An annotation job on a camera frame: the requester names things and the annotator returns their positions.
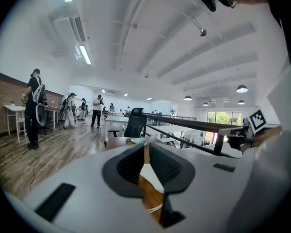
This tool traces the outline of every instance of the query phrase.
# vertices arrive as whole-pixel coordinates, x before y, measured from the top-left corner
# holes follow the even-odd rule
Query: white ceiling
[[[96,73],[112,70],[149,75],[197,99],[231,97],[240,84],[255,90],[259,60],[251,23],[254,6],[230,9],[218,3],[217,11],[210,13],[201,0],[44,2],[36,11],[58,52],[67,46],[42,19],[46,15],[49,22],[59,17],[81,17],[92,65],[66,57],[78,67],[78,74],[92,69]],[[207,36],[200,37],[192,17],[207,30]]]

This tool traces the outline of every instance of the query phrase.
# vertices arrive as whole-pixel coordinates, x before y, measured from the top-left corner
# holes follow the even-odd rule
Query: wire
[[[158,211],[158,210],[161,209],[162,207],[163,207],[163,204],[160,204],[160,205],[157,206],[157,207],[154,207],[154,208],[152,208],[152,209],[148,209],[148,212],[149,212],[149,214],[151,214],[151,213],[153,213],[153,212]]]
[[[31,183],[30,183],[30,185],[29,185],[30,189],[31,189],[31,184],[32,184],[32,183],[34,182],[34,180],[35,180],[34,168],[35,168],[35,166],[39,163],[39,161],[40,161],[40,150],[39,150],[39,148],[38,148],[38,161],[37,161],[36,164],[34,164],[33,169],[32,169],[32,172],[33,172],[33,180],[31,181]]]

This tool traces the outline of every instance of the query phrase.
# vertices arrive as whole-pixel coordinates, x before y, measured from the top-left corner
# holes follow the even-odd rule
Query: black pants
[[[97,116],[97,125],[100,125],[101,111],[96,111],[96,110],[93,110],[92,125],[94,125],[95,123],[96,116]]]
[[[29,141],[32,145],[35,145],[38,141],[38,122],[35,115],[35,108],[37,104],[35,102],[27,102],[25,109],[25,128]]]

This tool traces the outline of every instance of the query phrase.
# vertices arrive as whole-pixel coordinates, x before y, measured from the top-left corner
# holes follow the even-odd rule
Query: brick wall
[[[22,94],[26,93],[27,84],[21,81],[15,80],[0,73],[0,134],[8,132],[7,118],[5,105],[10,105],[11,101],[14,101],[16,105],[25,106],[21,102]],[[59,107],[59,103],[62,101],[63,96],[53,92],[46,92],[49,106],[51,107],[51,101],[54,100],[54,107]],[[10,116],[10,130],[16,130],[15,117]]]

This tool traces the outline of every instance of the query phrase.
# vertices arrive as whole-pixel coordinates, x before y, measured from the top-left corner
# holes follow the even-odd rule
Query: wooden floor
[[[64,130],[63,123],[56,124],[56,130],[44,135],[39,131],[39,150],[27,149],[28,138],[16,134],[0,138],[0,184],[2,188],[23,199],[32,188],[50,175],[82,156],[105,150],[104,130],[90,127],[91,117],[86,124],[77,121],[77,128]]]

